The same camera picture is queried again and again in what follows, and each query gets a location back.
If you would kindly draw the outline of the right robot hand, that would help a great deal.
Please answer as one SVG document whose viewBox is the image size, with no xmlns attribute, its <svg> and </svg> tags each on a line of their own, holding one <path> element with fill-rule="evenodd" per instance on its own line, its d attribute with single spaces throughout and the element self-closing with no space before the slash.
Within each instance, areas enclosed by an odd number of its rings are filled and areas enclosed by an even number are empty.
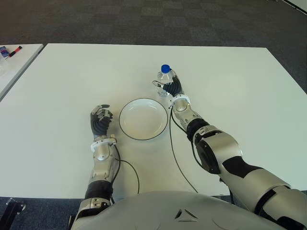
<svg viewBox="0 0 307 230">
<path fill-rule="evenodd" d="M 154 80 L 152 81 L 152 84 L 158 89 L 161 89 L 159 93 L 165 93 L 166 95 L 172 95 L 173 97 L 178 94 L 183 94 L 182 86 L 176 72 L 173 69 L 170 69 L 168 74 L 172 77 L 169 82 L 163 83 L 162 80 Z"/>
</svg>

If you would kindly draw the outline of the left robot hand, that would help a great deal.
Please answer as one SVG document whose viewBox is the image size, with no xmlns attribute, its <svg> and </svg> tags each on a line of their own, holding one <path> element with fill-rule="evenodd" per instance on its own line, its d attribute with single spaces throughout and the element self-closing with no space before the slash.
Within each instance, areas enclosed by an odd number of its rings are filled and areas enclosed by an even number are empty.
<svg viewBox="0 0 307 230">
<path fill-rule="evenodd" d="M 113 119 L 113 114 L 109 110 L 110 105 L 97 105 L 90 113 L 90 125 L 94 139 L 100 136 L 107 136 L 109 124 Z"/>
</svg>

